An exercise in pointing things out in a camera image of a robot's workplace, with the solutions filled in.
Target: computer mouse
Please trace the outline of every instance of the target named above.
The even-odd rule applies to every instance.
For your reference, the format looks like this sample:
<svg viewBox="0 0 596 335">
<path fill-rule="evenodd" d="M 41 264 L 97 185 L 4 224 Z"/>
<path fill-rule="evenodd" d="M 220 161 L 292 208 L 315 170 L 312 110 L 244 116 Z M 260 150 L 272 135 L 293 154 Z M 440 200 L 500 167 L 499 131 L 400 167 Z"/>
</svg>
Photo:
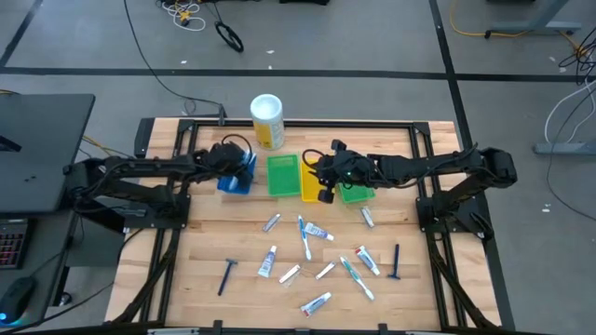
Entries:
<svg viewBox="0 0 596 335">
<path fill-rule="evenodd" d="M 29 276 L 19 278 L 10 284 L 0 300 L 0 322 L 8 325 L 19 320 L 27 309 L 34 289 L 35 279 Z"/>
</svg>

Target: keyboard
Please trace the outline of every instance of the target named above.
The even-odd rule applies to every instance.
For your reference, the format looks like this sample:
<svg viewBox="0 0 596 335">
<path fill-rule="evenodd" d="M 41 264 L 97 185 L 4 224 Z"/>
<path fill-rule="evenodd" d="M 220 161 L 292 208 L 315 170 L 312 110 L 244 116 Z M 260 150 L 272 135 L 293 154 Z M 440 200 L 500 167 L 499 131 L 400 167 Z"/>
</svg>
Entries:
<svg viewBox="0 0 596 335">
<path fill-rule="evenodd" d="M 0 219 L 0 270 L 20 269 L 31 226 L 27 219 Z"/>
</svg>

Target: white jar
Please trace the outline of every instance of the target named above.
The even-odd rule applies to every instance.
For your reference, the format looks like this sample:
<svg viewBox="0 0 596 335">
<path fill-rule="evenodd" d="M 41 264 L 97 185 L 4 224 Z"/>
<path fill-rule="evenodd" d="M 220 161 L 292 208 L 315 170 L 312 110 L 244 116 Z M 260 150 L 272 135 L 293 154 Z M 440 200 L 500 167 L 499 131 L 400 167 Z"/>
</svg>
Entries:
<svg viewBox="0 0 596 335">
<path fill-rule="evenodd" d="M 252 100 L 251 115 L 259 145 L 267 150 L 279 149 L 284 142 L 281 100 L 273 94 L 262 94 Z"/>
</svg>

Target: yellow tray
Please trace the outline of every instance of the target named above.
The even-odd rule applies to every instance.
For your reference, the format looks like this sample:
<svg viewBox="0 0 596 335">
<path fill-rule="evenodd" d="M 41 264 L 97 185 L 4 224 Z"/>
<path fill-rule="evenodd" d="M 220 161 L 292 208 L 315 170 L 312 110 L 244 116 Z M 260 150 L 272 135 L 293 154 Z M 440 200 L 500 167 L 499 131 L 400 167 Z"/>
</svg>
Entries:
<svg viewBox="0 0 596 335">
<path fill-rule="evenodd" d="M 315 164 L 318 162 L 316 159 L 308 159 L 308 164 Z M 308 167 L 304 161 L 300 161 L 300 192 L 302 194 L 302 201 L 306 203 L 317 203 L 318 191 L 324 189 L 324 186 L 318 183 L 317 177 L 308 173 L 315 171 Z"/>
</svg>

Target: concrete floor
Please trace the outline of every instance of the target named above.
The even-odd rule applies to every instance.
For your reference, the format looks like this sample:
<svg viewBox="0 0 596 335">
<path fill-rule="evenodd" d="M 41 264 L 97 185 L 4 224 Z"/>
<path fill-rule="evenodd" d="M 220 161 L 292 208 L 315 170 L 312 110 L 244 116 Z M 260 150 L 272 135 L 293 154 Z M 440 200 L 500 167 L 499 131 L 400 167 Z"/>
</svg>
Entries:
<svg viewBox="0 0 596 335">
<path fill-rule="evenodd" d="M 0 50 L 33 2 L 0 1 Z M 460 0 L 456 22 L 460 29 L 483 32 L 492 20 L 531 17 L 546 2 L 512 5 Z M 571 68 L 562 73 L 557 66 L 571 52 L 561 36 L 488 41 L 462 36 L 448 25 L 450 4 L 451 0 L 439 0 L 458 74 L 572 73 Z M 327 7 L 281 6 L 273 0 L 221 3 L 224 21 L 247 47 L 242 55 L 219 39 L 207 10 L 200 17 L 208 28 L 189 33 L 174 27 L 171 17 L 153 1 L 129 0 L 129 7 L 143 51 L 159 69 L 445 71 L 426 1 L 332 0 Z M 593 1 L 576 0 L 557 19 L 581 21 L 585 29 L 574 36 L 581 41 L 593 28 L 595 12 Z M 68 5 L 44 0 L 7 67 L 145 68 L 120 0 L 79 0 Z M 269 92 L 284 101 L 286 117 L 455 120 L 446 80 L 237 76 L 163 80 L 182 94 L 223 102 L 230 116 L 248 116 L 251 99 Z M 460 81 L 459 86 L 472 139 L 480 147 L 511 152 L 520 175 L 513 187 L 487 193 L 517 329 L 590 333 L 596 310 L 596 268 L 591 257 L 596 251 L 596 223 L 557 202 L 545 184 L 547 160 L 531 150 L 533 143 L 543 140 L 544 121 L 552 106 L 576 85 Z M 95 94 L 87 134 L 125 152 L 132 151 L 140 118 L 181 115 L 183 108 L 181 100 L 151 76 L 2 74 L 0 87 L 21 93 Z M 563 116 L 555 118 L 553 129 L 569 106 L 572 101 L 563 108 Z M 588 113 L 588 108 L 581 113 Z M 199 111 L 213 113 L 209 106 L 199 106 Z M 589 140 L 594 127 L 592 119 L 578 138 Z M 555 158 L 553 186 L 570 203 L 590 211 L 596 181 L 589 173 L 595 167 L 589 159 Z M 549 213 L 542 211 L 546 204 L 550 204 Z M 114 273 L 114 266 L 77 268 L 71 272 L 67 290 L 75 301 L 84 299 L 112 280 Z M 108 299 L 109 292 L 104 292 L 44 328 L 99 324 Z"/>
</svg>

